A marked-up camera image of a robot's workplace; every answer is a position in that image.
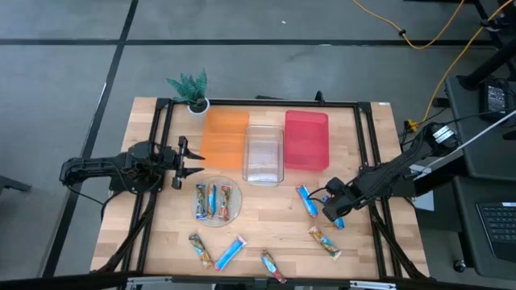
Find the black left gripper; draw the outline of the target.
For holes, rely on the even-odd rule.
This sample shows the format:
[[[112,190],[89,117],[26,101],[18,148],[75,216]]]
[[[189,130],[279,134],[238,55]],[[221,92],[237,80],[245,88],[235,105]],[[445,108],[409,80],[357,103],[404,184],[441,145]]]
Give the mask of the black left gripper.
[[[174,189],[181,189],[182,179],[188,176],[201,172],[204,168],[186,168],[184,159],[204,160],[203,156],[191,152],[188,146],[188,140],[185,136],[180,136],[178,139],[179,149],[176,151],[171,147],[165,147],[164,152],[160,157],[160,167],[164,170],[172,170],[175,172],[173,177],[172,187]]]

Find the light blue granola bar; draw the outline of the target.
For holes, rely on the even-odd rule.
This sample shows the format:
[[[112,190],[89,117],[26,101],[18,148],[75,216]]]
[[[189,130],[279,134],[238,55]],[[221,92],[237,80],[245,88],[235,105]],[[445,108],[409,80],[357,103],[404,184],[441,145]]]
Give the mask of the light blue granola bar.
[[[226,249],[226,251],[219,257],[214,264],[217,271],[223,270],[226,265],[246,246],[247,242],[238,236],[235,241]]]
[[[323,201],[324,203],[326,203],[326,202],[329,200],[329,198],[330,198],[329,196],[323,196],[323,197],[322,197],[322,201]],[[345,228],[345,222],[344,222],[344,219],[343,219],[342,217],[338,217],[338,218],[336,218],[336,219],[333,221],[333,224],[334,224],[334,226],[335,226],[336,228],[338,228],[338,229],[340,229],[340,230]]]
[[[300,184],[296,187],[296,191],[302,199],[303,205],[305,206],[308,214],[311,217],[316,218],[318,216],[318,209],[316,204],[310,199],[310,192],[307,187],[304,184]]]

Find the dark blue green granola bar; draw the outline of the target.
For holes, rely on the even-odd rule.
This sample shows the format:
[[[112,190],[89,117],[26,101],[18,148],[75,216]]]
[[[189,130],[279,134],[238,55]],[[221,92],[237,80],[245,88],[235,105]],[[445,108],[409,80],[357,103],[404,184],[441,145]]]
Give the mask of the dark blue green granola bar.
[[[196,218],[202,220],[206,218],[206,186],[204,184],[196,185]]]

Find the blue white snack bag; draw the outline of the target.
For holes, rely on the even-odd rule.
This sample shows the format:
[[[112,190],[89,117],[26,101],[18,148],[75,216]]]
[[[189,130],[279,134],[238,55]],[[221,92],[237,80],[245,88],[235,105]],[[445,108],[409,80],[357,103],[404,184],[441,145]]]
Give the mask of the blue white snack bag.
[[[208,187],[208,217],[213,218],[217,213],[217,186],[210,184]]]

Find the orange green granola bar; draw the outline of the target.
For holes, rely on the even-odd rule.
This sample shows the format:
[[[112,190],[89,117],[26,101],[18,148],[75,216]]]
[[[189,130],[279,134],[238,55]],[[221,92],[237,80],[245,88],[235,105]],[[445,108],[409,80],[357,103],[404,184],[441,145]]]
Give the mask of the orange green granola bar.
[[[308,234],[325,249],[334,261],[341,256],[342,251],[319,228],[316,226],[310,227]]]
[[[194,250],[196,251],[199,259],[202,262],[202,266],[204,268],[212,267],[213,266],[213,260],[210,257],[204,243],[202,242],[200,236],[197,232],[192,233],[189,235],[189,241],[191,245],[193,246]]]

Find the red green granola bar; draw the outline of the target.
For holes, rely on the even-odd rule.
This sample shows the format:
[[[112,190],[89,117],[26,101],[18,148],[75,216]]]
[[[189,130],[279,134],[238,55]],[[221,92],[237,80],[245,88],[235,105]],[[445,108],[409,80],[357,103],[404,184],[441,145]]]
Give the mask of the red green granola bar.
[[[218,217],[223,221],[229,220],[229,203],[231,199],[231,190],[232,187],[230,185],[223,184],[220,187],[220,207]]]

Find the blue red granola bar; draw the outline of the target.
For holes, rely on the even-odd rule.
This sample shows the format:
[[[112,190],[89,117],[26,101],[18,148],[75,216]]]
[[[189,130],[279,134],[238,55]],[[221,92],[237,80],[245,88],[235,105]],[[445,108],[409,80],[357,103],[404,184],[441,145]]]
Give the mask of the blue red granola bar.
[[[284,277],[284,275],[279,270],[277,263],[275,262],[274,258],[271,256],[271,254],[266,249],[263,249],[260,253],[260,257],[261,257],[262,263],[265,265],[267,270],[274,276],[274,278],[279,283],[285,284],[287,282],[287,279]]]

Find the orange plastic bin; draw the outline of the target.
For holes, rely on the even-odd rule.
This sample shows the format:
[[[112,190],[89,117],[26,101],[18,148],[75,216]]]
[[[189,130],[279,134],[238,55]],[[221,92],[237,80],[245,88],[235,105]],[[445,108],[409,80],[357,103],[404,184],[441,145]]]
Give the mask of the orange plastic bin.
[[[224,170],[240,170],[249,124],[247,110],[209,109],[202,133],[203,166]]]

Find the white plant pot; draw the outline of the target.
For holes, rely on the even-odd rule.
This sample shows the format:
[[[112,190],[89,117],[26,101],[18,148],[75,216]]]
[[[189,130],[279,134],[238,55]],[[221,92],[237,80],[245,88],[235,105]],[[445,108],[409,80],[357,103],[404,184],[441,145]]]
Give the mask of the white plant pot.
[[[194,103],[193,105],[188,105],[188,111],[195,116],[201,116],[207,112],[210,108],[210,101],[207,98],[201,99],[200,103]]]

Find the round woven mat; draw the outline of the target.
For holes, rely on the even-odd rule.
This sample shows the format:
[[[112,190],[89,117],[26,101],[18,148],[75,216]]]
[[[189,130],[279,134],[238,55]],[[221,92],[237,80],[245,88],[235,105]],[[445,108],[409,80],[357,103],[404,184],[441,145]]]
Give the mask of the round woven mat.
[[[206,211],[208,209],[208,187],[210,184],[215,184],[217,186],[217,213],[213,218],[209,218],[208,214],[206,215],[205,219],[198,220],[196,218],[195,213],[196,213],[196,185],[197,184],[195,184],[194,191],[193,191],[193,207],[192,207],[192,209],[193,209],[194,218],[197,221],[200,221],[204,226],[221,227],[221,226],[228,225],[235,218],[238,217],[239,212],[242,207],[242,204],[243,204],[243,196],[242,196],[239,186],[233,180],[230,180],[224,176],[215,176],[215,177],[210,177],[208,179],[205,179],[198,184],[204,184],[206,186]],[[231,199],[230,199],[230,203],[229,203],[229,220],[228,221],[223,221],[218,217],[220,200],[221,200],[220,187],[223,184],[230,185],[232,187]]]

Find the red plastic bin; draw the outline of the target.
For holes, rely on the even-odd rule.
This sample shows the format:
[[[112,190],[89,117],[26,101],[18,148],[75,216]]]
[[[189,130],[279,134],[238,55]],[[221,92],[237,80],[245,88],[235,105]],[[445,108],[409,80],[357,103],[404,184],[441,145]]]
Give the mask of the red plastic bin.
[[[285,167],[321,172],[328,168],[329,118],[321,112],[285,112]]]

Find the clear plastic bin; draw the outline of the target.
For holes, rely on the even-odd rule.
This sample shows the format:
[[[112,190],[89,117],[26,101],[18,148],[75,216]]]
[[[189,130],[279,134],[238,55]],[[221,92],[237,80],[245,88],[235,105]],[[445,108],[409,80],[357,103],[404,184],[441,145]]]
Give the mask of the clear plastic bin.
[[[246,129],[242,178],[257,186],[277,186],[284,180],[284,131],[279,126]]]

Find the green artificial plant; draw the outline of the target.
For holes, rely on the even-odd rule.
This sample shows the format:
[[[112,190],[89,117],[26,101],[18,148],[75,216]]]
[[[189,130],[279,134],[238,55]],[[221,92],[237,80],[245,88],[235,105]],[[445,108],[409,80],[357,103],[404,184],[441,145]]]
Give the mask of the green artificial plant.
[[[196,79],[192,75],[187,77],[181,73],[179,81],[171,78],[167,78],[166,81],[177,93],[173,97],[173,100],[176,102],[200,106],[206,100],[207,75],[205,69],[200,72]]]

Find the white paper sheet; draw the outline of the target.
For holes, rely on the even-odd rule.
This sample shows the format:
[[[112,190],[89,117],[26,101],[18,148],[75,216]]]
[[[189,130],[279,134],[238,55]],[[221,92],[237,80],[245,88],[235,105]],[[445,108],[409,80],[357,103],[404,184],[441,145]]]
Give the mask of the white paper sheet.
[[[416,209],[422,209],[426,211],[435,210],[434,192],[429,191],[419,197],[412,197],[412,204]]]

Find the black desk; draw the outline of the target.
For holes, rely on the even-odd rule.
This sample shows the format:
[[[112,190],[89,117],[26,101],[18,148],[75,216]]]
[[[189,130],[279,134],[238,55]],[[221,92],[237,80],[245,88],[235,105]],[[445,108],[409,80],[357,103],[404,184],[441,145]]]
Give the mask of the black desk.
[[[479,93],[463,88],[457,77],[445,81],[445,90],[462,142],[490,123],[481,119]],[[495,128],[462,150],[468,174],[452,180],[469,252],[467,264],[481,276],[516,280],[516,263],[493,255],[476,204],[516,202],[516,140],[504,140],[506,130]]]

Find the white thin rod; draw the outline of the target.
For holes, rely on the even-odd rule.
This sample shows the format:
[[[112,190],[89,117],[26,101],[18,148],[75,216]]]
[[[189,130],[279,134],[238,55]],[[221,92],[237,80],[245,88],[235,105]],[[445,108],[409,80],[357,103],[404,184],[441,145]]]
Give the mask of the white thin rod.
[[[457,153],[458,151],[461,151],[463,150],[464,148],[466,148],[469,144],[475,142],[477,139],[479,139],[480,137],[482,137],[483,135],[487,134],[489,131],[495,129],[495,128],[501,128],[503,130],[512,130],[512,131],[516,131],[516,123],[511,125],[511,126],[503,126],[502,123],[504,123],[505,121],[507,121],[509,118],[512,118],[513,115],[510,114],[509,116],[507,116],[506,118],[502,118],[500,119],[499,121],[496,121],[495,123],[493,123],[492,125],[488,126],[487,128],[485,128],[483,131],[479,132],[478,134],[476,134],[475,136],[471,137],[468,141],[465,141],[463,143],[461,143],[454,151],[452,151],[451,153],[448,153],[446,154],[444,157],[439,157],[438,159],[432,161],[430,164],[426,165],[425,168],[431,168],[433,165],[436,165],[438,163],[440,163],[441,161],[447,159],[448,157],[450,156],[453,156],[455,153]]]

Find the black laptop keyboard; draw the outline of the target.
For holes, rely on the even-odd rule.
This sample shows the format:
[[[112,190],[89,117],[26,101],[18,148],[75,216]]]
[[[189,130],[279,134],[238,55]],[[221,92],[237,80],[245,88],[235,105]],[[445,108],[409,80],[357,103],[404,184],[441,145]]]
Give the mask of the black laptop keyboard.
[[[516,263],[516,202],[476,204],[493,255]]]

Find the grey furniture leg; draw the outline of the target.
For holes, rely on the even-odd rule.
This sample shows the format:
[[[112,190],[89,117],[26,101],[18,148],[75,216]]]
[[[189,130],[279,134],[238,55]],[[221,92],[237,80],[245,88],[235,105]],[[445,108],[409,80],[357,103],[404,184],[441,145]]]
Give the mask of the grey furniture leg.
[[[20,192],[28,192],[31,190],[31,186],[5,176],[0,176],[0,195],[4,189],[15,189]]]

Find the black power adapter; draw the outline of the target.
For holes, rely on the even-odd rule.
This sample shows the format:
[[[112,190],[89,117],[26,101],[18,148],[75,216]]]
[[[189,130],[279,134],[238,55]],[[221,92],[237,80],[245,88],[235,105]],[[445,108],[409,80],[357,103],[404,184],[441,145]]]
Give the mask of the black power adapter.
[[[496,122],[507,115],[508,95],[495,81],[484,81],[479,87],[479,116]]]

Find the black desk leg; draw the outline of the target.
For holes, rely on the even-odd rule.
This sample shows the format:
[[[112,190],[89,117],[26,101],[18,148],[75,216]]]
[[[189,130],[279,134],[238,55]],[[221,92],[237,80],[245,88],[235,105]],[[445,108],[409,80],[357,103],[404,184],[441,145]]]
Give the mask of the black desk leg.
[[[507,64],[509,67],[509,81],[516,81],[516,65],[512,65],[511,63],[511,60],[515,57],[516,38],[505,43],[492,57],[490,57],[475,71],[471,72],[467,76],[458,76],[459,83],[467,90],[474,90],[482,81],[504,64]]]

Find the person's shoe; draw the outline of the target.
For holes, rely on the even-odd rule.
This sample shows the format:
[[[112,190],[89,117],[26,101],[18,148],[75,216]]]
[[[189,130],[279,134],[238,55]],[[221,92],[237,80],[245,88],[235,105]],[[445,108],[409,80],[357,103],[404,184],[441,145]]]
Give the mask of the person's shoe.
[[[502,13],[492,20],[482,20],[481,26],[487,31],[516,35],[516,14]]]

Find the silver metal bracket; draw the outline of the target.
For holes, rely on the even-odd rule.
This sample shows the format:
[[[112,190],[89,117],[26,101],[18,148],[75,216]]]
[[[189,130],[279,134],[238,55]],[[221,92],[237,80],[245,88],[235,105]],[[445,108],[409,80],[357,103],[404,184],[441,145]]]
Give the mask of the silver metal bracket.
[[[172,283],[172,276],[141,276],[127,279],[126,290],[142,290],[143,286]]]
[[[349,289],[358,289],[358,290],[397,290],[396,284],[384,283],[384,282],[374,282],[374,281],[366,281],[366,280],[350,280],[349,281]]]

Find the black aluminium frame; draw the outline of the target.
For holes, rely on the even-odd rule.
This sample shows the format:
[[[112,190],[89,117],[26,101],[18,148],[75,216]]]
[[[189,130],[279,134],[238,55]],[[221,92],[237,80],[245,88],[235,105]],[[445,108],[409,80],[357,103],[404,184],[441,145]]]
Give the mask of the black aluminium frame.
[[[389,246],[373,229],[367,208],[350,212],[345,217],[345,228],[340,230],[323,214],[309,216],[296,191],[300,184],[318,190],[334,176],[350,180],[362,163],[384,163],[398,156],[401,149],[389,104],[374,102],[370,110],[359,113],[343,103],[321,106],[315,101],[226,100],[223,107],[247,110],[252,125],[280,126],[287,110],[327,114],[329,167],[323,172],[289,169],[281,184],[257,186],[246,183],[238,171],[207,168],[201,160],[188,160],[188,166],[204,170],[185,179],[181,189],[166,187],[158,194],[150,234],[135,242],[147,251],[133,251],[130,269],[142,264],[149,275],[194,280],[264,279],[269,277],[269,271],[260,253],[266,249],[288,281],[376,280],[381,273],[391,275],[396,271]],[[204,226],[194,218],[192,209],[195,184],[215,176],[233,180],[243,196],[238,217],[221,227]],[[342,251],[336,261],[308,234],[312,226]],[[195,232],[213,260],[212,267],[202,266],[189,241],[189,235]],[[217,271],[214,264],[238,236],[247,242],[246,246],[223,270]]]

